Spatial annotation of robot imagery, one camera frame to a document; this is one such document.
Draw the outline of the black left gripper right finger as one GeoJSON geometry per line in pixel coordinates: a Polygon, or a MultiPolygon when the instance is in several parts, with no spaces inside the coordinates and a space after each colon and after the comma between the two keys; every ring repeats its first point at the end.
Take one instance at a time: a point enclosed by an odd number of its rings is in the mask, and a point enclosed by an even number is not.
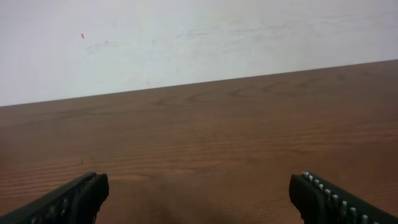
{"type": "Polygon", "coordinates": [[[396,216],[307,171],[291,176],[289,197],[305,224],[397,224],[396,216]]]}

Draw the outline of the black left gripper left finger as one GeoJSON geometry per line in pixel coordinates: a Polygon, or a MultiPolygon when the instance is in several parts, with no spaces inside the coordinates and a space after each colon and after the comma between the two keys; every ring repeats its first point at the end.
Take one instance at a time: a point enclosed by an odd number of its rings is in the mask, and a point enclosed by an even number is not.
{"type": "Polygon", "coordinates": [[[108,195],[108,176],[88,172],[3,215],[1,224],[93,224],[108,195]]]}

